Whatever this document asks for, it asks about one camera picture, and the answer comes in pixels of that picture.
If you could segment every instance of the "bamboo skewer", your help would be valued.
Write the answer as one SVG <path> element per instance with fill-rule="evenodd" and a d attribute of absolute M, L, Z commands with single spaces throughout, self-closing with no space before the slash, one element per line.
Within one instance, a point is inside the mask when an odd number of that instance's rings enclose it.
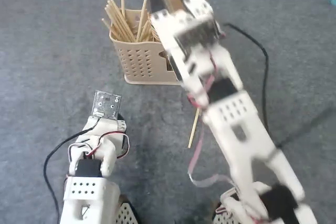
<path fill-rule="evenodd" d="M 199 117 L 199 113 L 200 113 L 200 111 L 201 111 L 201 109 L 200 109 L 200 108 L 197 108 L 197 110 L 196 110 L 196 114 L 195 114 L 195 119 L 194 119 L 193 128 L 191 129 L 191 134 L 190 134 L 190 139 L 189 139 L 188 148 L 190 148 L 191 145 L 192 145 L 192 143 L 193 143 L 193 139 L 194 139 L 195 130 L 196 130 L 197 121 L 198 121 L 198 117 Z"/>
<path fill-rule="evenodd" d="M 121 14 L 124 18 L 126 18 L 125 15 L 125 0 L 120 0 L 121 1 Z"/>
<path fill-rule="evenodd" d="M 139 39 L 140 39 L 143 18 L 145 16 L 146 4 L 147 4 L 147 0 L 143 0 L 141 14 L 140 14 L 139 27 L 138 27 L 138 33 L 136 35 L 136 42 L 139 42 Z"/>

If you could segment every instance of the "red wire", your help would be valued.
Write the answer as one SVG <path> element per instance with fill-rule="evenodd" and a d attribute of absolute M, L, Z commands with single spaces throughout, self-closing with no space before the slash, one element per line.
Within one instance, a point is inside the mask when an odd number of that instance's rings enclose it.
<path fill-rule="evenodd" d="M 110 135 L 110 134 L 116 134 L 116 133 L 122 133 L 122 134 L 125 134 L 125 133 L 122 132 L 122 131 L 109 131 L 109 132 L 106 132 L 106 133 L 102 134 L 102 135 L 99 137 L 99 139 L 98 139 L 98 145 L 97 145 L 97 147 L 94 148 L 94 149 L 93 149 L 87 156 L 90 157 L 90 156 L 92 156 L 92 155 L 97 151 L 97 149 L 98 149 L 99 146 L 100 146 L 100 141 L 101 141 L 101 139 L 102 139 L 104 136 L 106 136 L 106 135 Z"/>

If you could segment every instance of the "chopstick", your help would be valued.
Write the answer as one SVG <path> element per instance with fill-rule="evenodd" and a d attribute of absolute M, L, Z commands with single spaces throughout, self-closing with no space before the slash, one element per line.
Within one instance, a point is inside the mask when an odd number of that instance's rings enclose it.
<path fill-rule="evenodd" d="M 135 42 L 133 33 L 126 23 L 125 19 L 123 18 L 122 14 L 119 11 L 119 8 L 117 7 L 114 0 L 108 0 L 109 8 L 112 10 L 112 15 L 114 16 L 117 23 L 119 23 L 120 28 L 124 29 L 124 33 L 126 35 L 126 38 L 129 39 L 130 42 Z"/>
<path fill-rule="evenodd" d="M 126 15 L 125 15 L 125 0 L 120 0 L 121 2 L 121 14 L 124 18 L 126 18 Z"/>
<path fill-rule="evenodd" d="M 142 28 L 143 18 L 145 16 L 146 4 L 147 4 L 147 0 L 143 0 L 141 14 L 140 14 L 139 27 L 138 27 L 138 33 L 136 35 L 136 42 L 139 42 L 139 39 L 140 39 L 140 36 L 141 36 L 141 28 Z"/>
<path fill-rule="evenodd" d="M 199 117 L 199 113 L 200 113 L 200 111 L 201 111 L 201 109 L 200 109 L 200 108 L 197 108 L 197 110 L 196 110 L 196 114 L 195 114 L 195 119 L 194 119 L 193 128 L 191 129 L 191 134 L 190 134 L 190 139 L 189 139 L 188 148 L 190 148 L 191 145 L 192 145 L 192 143 L 193 143 L 193 139 L 194 139 L 195 130 L 196 130 L 197 121 L 198 121 L 198 117 Z"/>

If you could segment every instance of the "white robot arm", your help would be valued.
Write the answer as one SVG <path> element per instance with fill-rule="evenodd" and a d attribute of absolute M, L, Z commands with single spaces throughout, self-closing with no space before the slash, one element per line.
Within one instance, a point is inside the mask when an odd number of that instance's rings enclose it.
<path fill-rule="evenodd" d="M 129 149 L 128 141 L 127 150 L 123 150 L 128 136 L 125 121 L 118 120 L 120 100 L 119 95 L 96 91 L 92 116 L 83 130 L 93 129 L 68 148 L 69 177 L 61 224 L 112 224 L 124 217 L 137 223 L 130 205 L 119 201 L 119 186 L 108 180 L 117 158 L 125 156 Z M 121 204 L 125 213 L 119 213 Z"/>
<path fill-rule="evenodd" d="M 181 0 L 186 11 L 169 12 L 165 0 L 149 0 L 151 22 L 170 63 L 192 104 L 203 110 L 203 121 L 216 138 L 239 188 L 239 200 L 222 195 L 221 202 L 241 224 L 315 224 L 302 204 L 302 185 L 282 151 L 262 124 L 244 90 L 229 52 L 219 44 L 221 31 L 206 0 Z M 254 184 L 254 159 L 274 171 L 279 184 Z"/>

